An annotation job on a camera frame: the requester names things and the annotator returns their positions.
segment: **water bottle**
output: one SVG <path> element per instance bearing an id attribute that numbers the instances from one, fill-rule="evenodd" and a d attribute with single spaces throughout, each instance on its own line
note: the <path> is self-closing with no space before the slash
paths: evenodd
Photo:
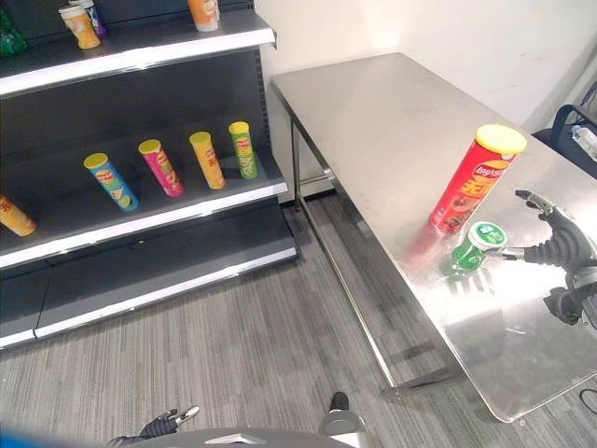
<path id="1" fill-rule="evenodd" d="M 597 162 L 597 135 L 590 129 L 576 125 L 572 127 L 572 139 L 582 147 L 589 157 Z"/>

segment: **gray carpet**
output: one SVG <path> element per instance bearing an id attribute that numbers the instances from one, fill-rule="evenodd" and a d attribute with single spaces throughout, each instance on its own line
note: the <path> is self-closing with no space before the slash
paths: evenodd
<path id="1" fill-rule="evenodd" d="M 396 379 L 441 366 L 434 351 L 410 349 L 426 347 L 418 307 L 396 293 L 401 285 L 388 266 L 368 261 L 368 241 L 342 221 L 337 197 L 311 204 Z M 300 247 L 296 262 L 0 353 L 0 421 L 106 441 L 166 409 L 198 404 L 185 430 L 315 431 L 341 389 L 368 423 L 373 446 L 597 446 L 597 417 L 577 390 L 512 425 L 478 420 L 460 386 L 382 399 L 382 377 L 323 252 L 304 217 L 285 214 Z"/>

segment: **white shelf edge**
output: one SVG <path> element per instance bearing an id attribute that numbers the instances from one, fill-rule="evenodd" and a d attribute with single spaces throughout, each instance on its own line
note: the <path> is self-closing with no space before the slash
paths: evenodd
<path id="1" fill-rule="evenodd" d="M 141 217 L 131 221 L 122 222 L 114 226 L 104 227 L 96 231 L 86 231 L 78 235 L 68 236 L 59 240 L 50 241 L 22 250 L 16 250 L 9 254 L 0 256 L 0 268 L 6 268 L 25 261 L 41 259 L 51 255 L 59 255 L 70 252 L 86 245 L 95 245 L 102 241 L 110 240 L 118 236 L 136 233 L 158 227 L 164 224 L 181 221 L 194 217 L 206 217 L 214 212 L 226 208 L 250 203 L 270 196 L 284 193 L 288 190 L 285 182 L 252 189 L 243 193 L 233 194 L 211 201 L 195 203 L 186 207 L 177 208 L 169 212 L 158 213 L 150 217 Z"/>
<path id="2" fill-rule="evenodd" d="M 4 336 L 0 338 L 0 350 L 14 345 L 15 343 L 24 343 L 25 341 L 29 341 L 32 339 L 35 339 L 34 331 L 32 329 L 27 329 L 25 331 L 21 331 L 20 333 L 11 334 L 10 336 Z"/>
<path id="3" fill-rule="evenodd" d="M 97 77 L 117 71 L 144 70 L 160 63 L 275 43 L 271 28 L 234 35 L 217 35 L 177 44 L 131 49 L 74 63 L 63 63 L 0 79 L 0 96 L 49 87 L 66 81 Z"/>
<path id="4" fill-rule="evenodd" d="M 266 266 L 268 264 L 275 263 L 276 261 L 282 261 L 283 259 L 289 259 L 296 255 L 297 249 L 295 247 L 291 247 L 289 249 L 285 249 L 280 252 L 275 252 L 273 254 L 267 255 L 265 257 L 260 257 L 258 259 L 252 259 L 241 264 L 229 266 L 214 273 L 208 273 L 201 277 L 197 277 L 192 280 L 187 280 L 186 282 L 182 282 L 162 289 L 157 289 L 155 291 L 149 292 L 141 296 L 132 297 L 119 303 L 105 306 L 104 308 L 100 308 L 99 310 L 90 311 L 83 315 L 78 315 L 76 317 L 64 319 L 60 322 L 56 322 L 55 324 L 46 325 L 45 327 L 35 329 L 35 336 L 37 338 L 43 338 L 45 336 L 65 331 L 67 329 L 74 329 L 76 327 L 80 327 L 81 325 L 88 324 L 94 320 L 99 320 L 110 315 L 117 315 L 127 311 L 132 311 L 138 306 L 147 305 L 153 301 L 159 301 L 161 299 L 165 299 L 175 294 L 188 291 L 195 287 L 201 287 L 216 281 L 235 277 L 245 271 L 250 271 L 261 266 Z"/>

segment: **table top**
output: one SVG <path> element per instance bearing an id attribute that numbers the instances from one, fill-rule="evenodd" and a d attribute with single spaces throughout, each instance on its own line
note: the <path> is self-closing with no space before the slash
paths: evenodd
<path id="1" fill-rule="evenodd" d="M 463 240 L 441 235 L 429 214 L 478 126 L 508 123 L 403 54 L 283 74 L 275 89 L 315 156 L 333 172 L 490 411 L 510 422 L 597 373 L 597 340 L 543 303 L 564 271 L 486 259 L 464 282 L 438 264 Z M 567 209 L 597 241 L 597 182 L 527 135 L 468 221 L 503 227 L 509 244 L 550 237 L 514 196 L 529 189 Z"/>

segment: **snack can on shelf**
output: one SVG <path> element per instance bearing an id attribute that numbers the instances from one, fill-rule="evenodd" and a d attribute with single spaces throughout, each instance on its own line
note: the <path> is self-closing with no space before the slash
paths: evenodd
<path id="1" fill-rule="evenodd" d="M 210 189 L 223 189 L 226 186 L 226 180 L 222 175 L 220 164 L 215 156 L 214 145 L 212 144 L 212 136 L 209 133 L 201 131 L 200 133 L 194 133 L 188 141 L 193 146 L 197 160 L 207 185 Z"/>
<path id="2" fill-rule="evenodd" d="M 257 162 L 255 153 L 251 144 L 251 134 L 249 133 L 249 123 L 244 121 L 235 121 L 228 127 L 232 136 L 234 153 L 239 160 L 241 167 L 241 176 L 245 179 L 257 177 Z"/>
<path id="3" fill-rule="evenodd" d="M 161 147 L 160 140 L 145 140 L 139 145 L 139 152 L 168 196 L 176 197 L 185 191 L 168 156 Z"/>
<path id="4" fill-rule="evenodd" d="M 217 0 L 187 0 L 198 31 L 215 31 L 220 19 Z"/>
<path id="5" fill-rule="evenodd" d="M 100 185 L 122 210 L 130 212 L 137 208 L 137 205 L 139 205 L 137 197 L 103 152 L 91 154 L 83 161 L 83 165 L 91 171 Z"/>
<path id="6" fill-rule="evenodd" d="M 0 58 L 21 53 L 27 49 L 27 41 L 10 22 L 2 8 L 0 8 L 0 30 L 2 30 L 0 33 Z"/>
<path id="7" fill-rule="evenodd" d="M 98 37 L 105 37 L 106 30 L 104 24 L 102 23 L 102 19 L 100 19 L 100 15 L 97 12 L 97 8 L 93 3 L 93 0 L 69 0 L 68 3 L 70 5 L 79 5 L 85 8 L 87 15 L 90 16 L 91 25 L 93 26 L 93 30 L 95 30 L 95 34 Z"/>
<path id="8" fill-rule="evenodd" d="M 80 49 L 93 49 L 101 44 L 93 31 L 90 16 L 81 5 L 69 5 L 58 9 L 66 28 L 73 32 Z"/>
<path id="9" fill-rule="evenodd" d="M 19 207 L 0 194 L 0 222 L 19 236 L 31 235 L 37 228 Z"/>

